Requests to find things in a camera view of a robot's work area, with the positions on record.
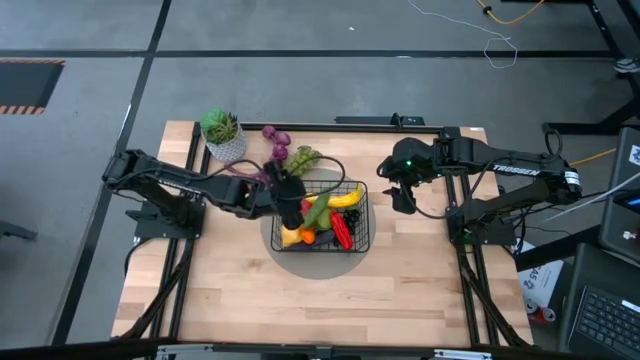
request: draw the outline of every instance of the laptop keyboard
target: laptop keyboard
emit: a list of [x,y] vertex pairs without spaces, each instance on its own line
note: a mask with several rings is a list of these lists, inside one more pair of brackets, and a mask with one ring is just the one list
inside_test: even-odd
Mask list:
[[630,359],[640,359],[640,306],[586,286],[576,319],[576,331]]

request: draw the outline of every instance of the white pot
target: white pot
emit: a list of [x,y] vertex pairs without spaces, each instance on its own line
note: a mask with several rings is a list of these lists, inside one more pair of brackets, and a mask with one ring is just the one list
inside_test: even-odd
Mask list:
[[216,145],[207,141],[207,148],[211,152],[211,155],[213,155],[214,158],[220,161],[236,161],[242,159],[245,151],[247,151],[247,139],[244,136],[242,127],[240,126],[240,124],[238,124],[238,131],[236,132],[236,136],[231,141],[220,145]]

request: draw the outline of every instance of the white cable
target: white cable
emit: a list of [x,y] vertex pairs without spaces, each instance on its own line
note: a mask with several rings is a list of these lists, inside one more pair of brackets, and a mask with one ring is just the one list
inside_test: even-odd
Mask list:
[[606,193],[604,193],[604,194],[602,194],[602,195],[600,195],[600,196],[597,196],[597,197],[595,197],[595,198],[593,198],[593,199],[591,199],[591,200],[589,200],[589,201],[587,201],[587,202],[585,202],[585,203],[582,203],[582,204],[580,204],[580,205],[574,206],[574,207],[572,207],[571,209],[567,209],[567,210],[565,210],[565,211],[563,211],[563,212],[561,212],[561,213],[558,213],[558,214],[556,214],[556,215],[553,215],[552,217],[548,218],[547,220],[545,220],[545,221],[541,222],[540,224],[544,224],[544,223],[546,223],[547,221],[551,221],[551,220],[553,220],[553,219],[555,219],[555,218],[558,218],[558,217],[560,217],[560,216],[562,216],[562,215],[565,215],[565,214],[568,214],[568,213],[570,213],[570,212],[576,211],[576,210],[580,209],[580,208],[581,208],[581,207],[583,207],[583,206],[587,206],[587,205],[589,205],[589,204],[591,204],[591,203],[593,203],[593,202],[595,202],[595,201],[598,201],[598,200],[600,200],[600,199],[606,198],[607,196],[609,196],[609,195],[611,195],[612,193],[614,193],[614,192],[618,191],[620,188],[624,187],[624,186],[625,186],[625,185],[627,185],[628,183],[630,183],[630,182],[632,182],[633,180],[635,180],[636,178],[638,178],[638,176],[640,176],[640,172],[636,173],[635,175],[633,175],[632,177],[628,178],[626,181],[624,181],[624,182],[623,182],[623,183],[621,183],[620,185],[618,185],[618,186],[614,187],[613,189],[611,189],[611,190],[607,191]]
[[[505,68],[508,68],[508,67],[512,67],[513,65],[516,64],[516,61],[518,60],[518,48],[516,48],[515,46],[513,46],[512,43],[509,42],[509,40],[511,40],[511,37],[505,37],[504,35],[502,35],[500,33],[497,33],[495,31],[487,30],[487,29],[485,29],[483,27],[480,27],[478,25],[473,25],[473,24],[470,24],[468,22],[464,22],[464,21],[460,21],[460,20],[454,20],[454,19],[451,19],[451,18],[446,17],[446,16],[441,15],[441,14],[424,12],[424,11],[422,11],[422,9],[420,9],[418,6],[416,6],[416,4],[414,4],[411,0],[407,0],[407,1],[409,2],[409,4],[411,4],[411,6],[416,8],[416,10],[420,11],[420,13],[422,15],[436,16],[436,17],[439,17],[441,19],[445,19],[447,21],[454,22],[456,24],[462,24],[462,25],[470,26],[470,27],[472,27],[474,29],[482,30],[482,31],[484,31],[484,32],[486,32],[488,34],[499,36],[497,38],[491,38],[491,39],[489,39],[487,41],[487,45],[484,47],[484,56],[487,58],[487,60],[489,60],[489,64],[491,64],[491,67],[493,67],[494,69],[505,69]],[[492,41],[504,41],[505,43],[507,43],[507,45],[509,45],[514,50],[513,62],[511,64],[504,65],[504,66],[496,66],[493,63],[493,61],[491,60],[491,57],[489,55],[487,55],[487,49],[489,49],[489,46],[491,45]]]

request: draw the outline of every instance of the yellow banana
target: yellow banana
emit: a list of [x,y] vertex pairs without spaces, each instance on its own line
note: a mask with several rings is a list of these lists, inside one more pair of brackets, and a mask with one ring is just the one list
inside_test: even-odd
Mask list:
[[[356,190],[348,193],[347,195],[331,195],[331,197],[329,197],[329,207],[342,208],[355,205],[362,197],[363,192],[364,189],[362,184],[358,184]],[[317,199],[317,196],[312,196],[305,200],[313,204]]]

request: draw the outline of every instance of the floor mat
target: floor mat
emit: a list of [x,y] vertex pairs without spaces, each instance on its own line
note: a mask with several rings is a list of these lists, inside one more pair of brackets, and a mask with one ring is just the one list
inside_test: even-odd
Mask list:
[[42,114],[64,60],[0,59],[0,114]]

